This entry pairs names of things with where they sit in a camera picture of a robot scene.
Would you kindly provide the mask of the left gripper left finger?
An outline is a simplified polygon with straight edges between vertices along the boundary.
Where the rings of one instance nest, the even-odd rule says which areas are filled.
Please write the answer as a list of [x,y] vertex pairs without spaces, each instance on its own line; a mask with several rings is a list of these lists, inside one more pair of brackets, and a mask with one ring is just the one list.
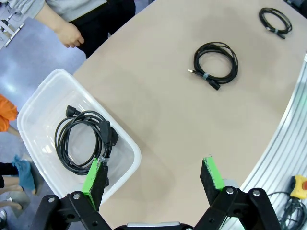
[[81,191],[74,191],[63,198],[46,195],[34,216],[32,230],[67,230],[80,222],[86,230],[110,230],[111,227],[99,214],[102,196],[108,185],[106,162],[94,160]]

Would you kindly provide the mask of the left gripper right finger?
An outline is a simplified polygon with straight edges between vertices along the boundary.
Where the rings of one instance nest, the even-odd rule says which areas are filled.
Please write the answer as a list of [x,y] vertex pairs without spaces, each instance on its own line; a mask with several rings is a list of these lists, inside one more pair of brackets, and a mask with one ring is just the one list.
[[218,230],[227,218],[236,218],[246,230],[280,230],[278,218],[262,188],[247,193],[226,186],[212,157],[202,160],[200,179],[210,207],[195,230]]

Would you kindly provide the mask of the person right hand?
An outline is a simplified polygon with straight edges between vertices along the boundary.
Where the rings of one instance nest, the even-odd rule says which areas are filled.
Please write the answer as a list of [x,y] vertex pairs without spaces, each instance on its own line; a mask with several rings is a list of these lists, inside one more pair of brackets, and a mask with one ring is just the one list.
[[84,38],[80,31],[71,23],[65,22],[55,30],[55,33],[60,42],[67,48],[78,47],[84,43]]

